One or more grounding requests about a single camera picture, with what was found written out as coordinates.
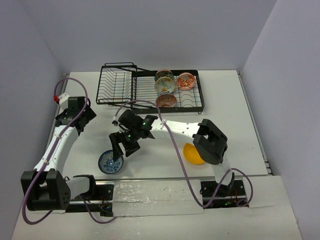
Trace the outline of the yellow bowl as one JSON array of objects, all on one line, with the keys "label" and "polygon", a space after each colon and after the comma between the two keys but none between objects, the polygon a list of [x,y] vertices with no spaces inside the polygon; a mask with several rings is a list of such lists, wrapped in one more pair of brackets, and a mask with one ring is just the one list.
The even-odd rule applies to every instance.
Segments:
[{"label": "yellow bowl", "polygon": [[186,143],[183,147],[184,158],[193,165],[202,165],[205,161],[200,157],[196,147],[190,143]]}]

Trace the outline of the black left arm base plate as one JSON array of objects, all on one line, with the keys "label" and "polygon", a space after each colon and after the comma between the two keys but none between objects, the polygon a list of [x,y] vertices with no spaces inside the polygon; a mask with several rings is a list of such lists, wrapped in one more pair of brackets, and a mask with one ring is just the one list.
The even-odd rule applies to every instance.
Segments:
[{"label": "black left arm base plate", "polygon": [[[90,212],[99,213],[101,217],[113,217],[113,195],[114,183],[106,181],[96,182],[95,194],[85,195],[82,198],[85,200]],[[88,210],[85,203],[78,196],[70,201],[65,213],[87,213]]]}]

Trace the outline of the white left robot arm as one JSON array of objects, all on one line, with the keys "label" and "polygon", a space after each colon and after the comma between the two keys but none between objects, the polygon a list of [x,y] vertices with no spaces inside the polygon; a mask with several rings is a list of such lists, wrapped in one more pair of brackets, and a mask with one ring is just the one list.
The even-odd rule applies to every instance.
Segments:
[{"label": "white left robot arm", "polygon": [[66,210],[77,196],[82,195],[90,200],[98,193],[92,175],[76,175],[71,180],[65,180],[62,176],[72,146],[96,114],[84,96],[63,94],[58,103],[64,107],[55,118],[55,129],[48,149],[34,169],[23,172],[20,178],[24,193],[23,208],[29,211]]}]

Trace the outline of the orange floral pattern bowl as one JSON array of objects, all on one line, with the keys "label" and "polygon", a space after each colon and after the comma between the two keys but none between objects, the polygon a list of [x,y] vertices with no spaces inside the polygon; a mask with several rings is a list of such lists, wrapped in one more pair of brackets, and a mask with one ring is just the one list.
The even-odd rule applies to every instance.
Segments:
[{"label": "orange floral pattern bowl", "polygon": [[189,90],[193,88],[197,80],[194,75],[188,72],[184,72],[177,77],[176,85],[181,90]]}]

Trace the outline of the white orange flower bowl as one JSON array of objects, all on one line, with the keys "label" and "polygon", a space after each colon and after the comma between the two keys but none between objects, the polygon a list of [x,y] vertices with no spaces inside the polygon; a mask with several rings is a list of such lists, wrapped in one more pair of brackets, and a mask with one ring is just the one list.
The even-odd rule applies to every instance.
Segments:
[{"label": "white orange flower bowl", "polygon": [[154,89],[158,94],[163,92],[173,93],[175,88],[176,88],[175,81],[167,76],[160,77],[154,83]]}]

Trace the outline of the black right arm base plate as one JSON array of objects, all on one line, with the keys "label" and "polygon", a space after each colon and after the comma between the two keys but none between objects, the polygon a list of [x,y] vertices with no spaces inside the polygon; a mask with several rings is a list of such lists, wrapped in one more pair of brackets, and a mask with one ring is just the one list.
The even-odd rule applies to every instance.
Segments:
[{"label": "black right arm base plate", "polygon": [[[200,182],[202,204],[207,205],[218,183],[213,180]],[[242,179],[235,179],[231,188],[220,186],[213,201],[205,209],[236,208],[247,203],[247,194]]]}]

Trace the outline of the orange lattice pattern bowl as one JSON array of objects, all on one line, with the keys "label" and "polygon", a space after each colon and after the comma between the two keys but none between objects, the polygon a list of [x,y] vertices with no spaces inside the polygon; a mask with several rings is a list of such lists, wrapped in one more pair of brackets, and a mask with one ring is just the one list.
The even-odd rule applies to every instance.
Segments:
[{"label": "orange lattice pattern bowl", "polygon": [[159,108],[173,108],[177,102],[177,98],[173,94],[165,93],[157,97],[155,104]]}]

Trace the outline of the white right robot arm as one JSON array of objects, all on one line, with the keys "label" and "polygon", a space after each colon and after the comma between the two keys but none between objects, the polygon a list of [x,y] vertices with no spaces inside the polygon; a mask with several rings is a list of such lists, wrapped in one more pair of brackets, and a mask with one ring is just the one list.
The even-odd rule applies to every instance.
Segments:
[{"label": "white right robot arm", "polygon": [[109,135],[114,160],[138,151],[140,139],[170,140],[173,136],[176,141],[193,145],[200,158],[212,165],[217,190],[221,195],[227,196],[235,189],[235,177],[225,156],[228,138],[211,120],[179,122],[156,115],[142,118],[127,109],[121,116],[114,116],[112,123],[119,128]]}]

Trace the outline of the blue pattern bowl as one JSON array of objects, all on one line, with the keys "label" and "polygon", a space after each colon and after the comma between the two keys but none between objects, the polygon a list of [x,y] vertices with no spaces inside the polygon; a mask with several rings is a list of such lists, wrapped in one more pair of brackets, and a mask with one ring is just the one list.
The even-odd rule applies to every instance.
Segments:
[{"label": "blue pattern bowl", "polygon": [[119,159],[113,159],[113,151],[105,151],[98,159],[99,170],[107,175],[112,175],[121,170],[124,164],[124,158],[121,156]]}]

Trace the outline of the grey leaf pattern bowl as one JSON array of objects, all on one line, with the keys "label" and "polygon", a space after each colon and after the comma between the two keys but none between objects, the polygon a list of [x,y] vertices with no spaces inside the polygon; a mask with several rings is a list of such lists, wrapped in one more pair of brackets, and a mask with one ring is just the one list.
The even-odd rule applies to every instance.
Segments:
[{"label": "grey leaf pattern bowl", "polygon": [[162,77],[168,77],[171,80],[174,80],[174,75],[169,69],[160,69],[156,72],[154,81],[156,82],[158,79]]}]

